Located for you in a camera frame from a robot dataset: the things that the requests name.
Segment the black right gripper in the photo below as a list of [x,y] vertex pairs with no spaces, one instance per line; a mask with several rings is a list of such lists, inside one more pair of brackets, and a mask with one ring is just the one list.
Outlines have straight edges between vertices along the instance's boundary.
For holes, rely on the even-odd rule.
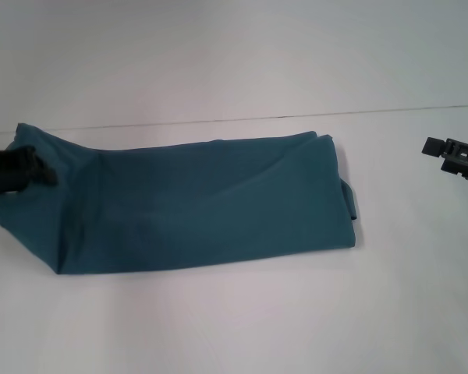
[[441,157],[441,170],[453,175],[461,175],[468,181],[468,143],[454,139],[435,139],[428,137],[422,154]]

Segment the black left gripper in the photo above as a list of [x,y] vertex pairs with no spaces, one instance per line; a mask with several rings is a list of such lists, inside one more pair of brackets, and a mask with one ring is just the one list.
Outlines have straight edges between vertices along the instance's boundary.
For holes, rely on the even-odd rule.
[[37,155],[34,147],[0,150],[0,195],[25,189],[28,179],[45,185],[58,184],[55,170]]

